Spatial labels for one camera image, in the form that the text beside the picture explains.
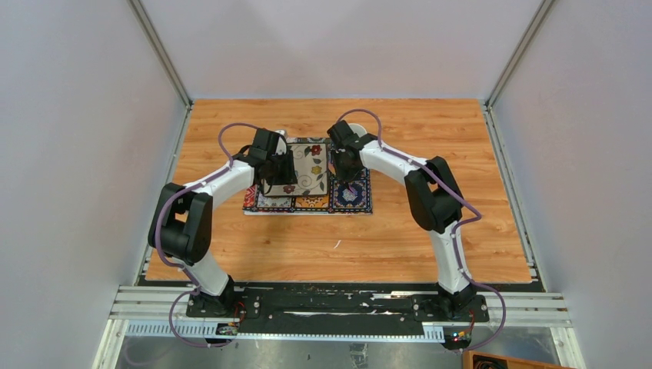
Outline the square floral plate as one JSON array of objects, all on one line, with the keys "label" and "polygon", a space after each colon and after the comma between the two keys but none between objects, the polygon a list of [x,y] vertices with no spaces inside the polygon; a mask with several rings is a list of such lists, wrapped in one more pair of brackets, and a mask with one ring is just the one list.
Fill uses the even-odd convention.
[{"label": "square floral plate", "polygon": [[294,183],[263,182],[261,193],[268,198],[323,196],[328,192],[328,144],[295,142],[289,144],[294,160]]}]

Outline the colourful patterned placemat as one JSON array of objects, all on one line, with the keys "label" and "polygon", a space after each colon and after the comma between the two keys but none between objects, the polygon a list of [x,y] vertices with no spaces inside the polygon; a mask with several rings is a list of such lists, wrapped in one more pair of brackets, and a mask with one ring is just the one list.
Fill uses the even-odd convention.
[{"label": "colourful patterned placemat", "polygon": [[371,175],[359,171],[352,181],[341,181],[334,168],[334,150],[328,138],[289,138],[294,155],[295,184],[245,192],[246,215],[372,214]]}]

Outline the white mug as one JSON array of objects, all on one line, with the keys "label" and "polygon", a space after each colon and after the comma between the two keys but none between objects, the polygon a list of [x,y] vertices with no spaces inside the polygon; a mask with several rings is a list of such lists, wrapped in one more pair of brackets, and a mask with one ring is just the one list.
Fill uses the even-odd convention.
[{"label": "white mug", "polygon": [[359,124],[355,123],[349,123],[348,127],[352,130],[353,133],[355,133],[358,137],[363,137],[365,136],[368,132],[367,130]]}]

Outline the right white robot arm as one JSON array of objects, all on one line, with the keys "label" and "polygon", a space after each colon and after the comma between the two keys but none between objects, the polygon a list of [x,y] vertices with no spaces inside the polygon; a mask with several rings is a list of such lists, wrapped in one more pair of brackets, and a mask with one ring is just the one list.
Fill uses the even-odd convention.
[{"label": "right white robot arm", "polygon": [[378,171],[402,183],[412,218],[425,230],[437,262],[437,284],[442,290],[439,310],[458,321],[470,310],[477,289],[461,247],[462,208],[467,205],[447,162],[409,155],[391,147],[360,125],[340,120],[327,130],[338,179],[352,181],[358,172]]}]

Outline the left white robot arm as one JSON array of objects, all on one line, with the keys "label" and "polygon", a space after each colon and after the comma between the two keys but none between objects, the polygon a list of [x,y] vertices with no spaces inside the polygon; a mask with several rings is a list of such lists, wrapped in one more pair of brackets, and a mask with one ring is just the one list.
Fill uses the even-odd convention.
[{"label": "left white robot arm", "polygon": [[167,266],[180,269],[216,317],[235,309],[234,280],[209,251],[214,210],[252,185],[296,179],[287,132],[256,128],[245,145],[216,171],[187,184],[167,183],[160,192],[148,244]]}]

